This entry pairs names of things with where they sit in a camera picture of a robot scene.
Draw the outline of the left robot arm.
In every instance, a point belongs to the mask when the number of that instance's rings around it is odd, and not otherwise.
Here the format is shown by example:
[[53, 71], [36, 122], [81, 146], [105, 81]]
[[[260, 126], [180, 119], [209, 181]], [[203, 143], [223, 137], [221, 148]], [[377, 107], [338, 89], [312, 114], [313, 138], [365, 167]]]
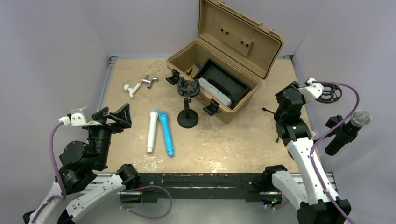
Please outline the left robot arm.
[[[53, 140], [60, 126], [71, 125], [88, 131], [87, 142], [71, 141], [59, 155], [56, 164]], [[78, 198], [77, 194], [97, 178], [95, 171], [107, 168], [107, 158], [113, 134], [132, 126], [130, 105], [125, 103], [115, 112], [104, 107], [90, 114], [88, 107], [71, 110], [61, 117], [49, 137], [50, 159], [55, 179], [50, 192], [34, 211], [23, 215], [26, 224], [75, 224], [86, 212], [103, 202], [111, 193], [133, 191], [140, 184], [140, 175], [132, 164], [123, 164], [107, 181]]]

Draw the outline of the black round-base mic stand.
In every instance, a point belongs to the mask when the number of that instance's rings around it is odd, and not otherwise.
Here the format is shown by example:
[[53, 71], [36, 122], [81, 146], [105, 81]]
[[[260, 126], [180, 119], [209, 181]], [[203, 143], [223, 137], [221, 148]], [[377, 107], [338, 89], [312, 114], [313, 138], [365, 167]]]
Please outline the black round-base mic stand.
[[178, 114], [178, 124], [183, 128], [194, 127], [199, 120], [195, 110], [190, 108], [192, 98], [200, 93], [200, 84], [198, 80], [185, 80], [181, 77], [176, 86], [177, 92], [184, 97], [184, 109]]

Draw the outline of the white microphone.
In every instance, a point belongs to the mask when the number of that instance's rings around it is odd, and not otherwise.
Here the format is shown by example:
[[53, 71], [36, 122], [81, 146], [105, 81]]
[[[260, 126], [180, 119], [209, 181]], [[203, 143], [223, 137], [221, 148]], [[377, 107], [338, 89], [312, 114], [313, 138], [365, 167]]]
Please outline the white microphone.
[[158, 108], [152, 108], [149, 113], [149, 130], [148, 130], [148, 141], [147, 141], [147, 153], [153, 153], [156, 140], [156, 126], [159, 117]]

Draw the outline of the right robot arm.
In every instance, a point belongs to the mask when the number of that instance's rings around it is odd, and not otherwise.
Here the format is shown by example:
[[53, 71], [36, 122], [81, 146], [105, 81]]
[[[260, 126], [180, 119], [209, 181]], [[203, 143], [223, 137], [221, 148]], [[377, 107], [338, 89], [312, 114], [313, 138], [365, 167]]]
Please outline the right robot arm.
[[344, 224], [351, 211], [347, 199], [340, 199], [320, 165], [311, 132], [301, 118], [305, 103], [317, 100], [324, 87], [310, 78], [300, 87], [292, 82], [276, 94], [276, 132], [297, 165], [303, 183], [298, 183], [283, 165], [266, 167], [261, 182], [266, 189], [278, 189], [293, 205], [300, 224]]

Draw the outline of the blue microphone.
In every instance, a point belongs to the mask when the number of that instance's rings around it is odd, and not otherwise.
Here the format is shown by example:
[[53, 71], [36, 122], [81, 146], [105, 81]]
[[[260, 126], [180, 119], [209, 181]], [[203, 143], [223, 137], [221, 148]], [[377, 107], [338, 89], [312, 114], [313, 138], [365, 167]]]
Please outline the blue microphone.
[[174, 156], [174, 146], [170, 131], [169, 117], [166, 111], [159, 113], [159, 120], [162, 125], [164, 142], [167, 149], [168, 156]]

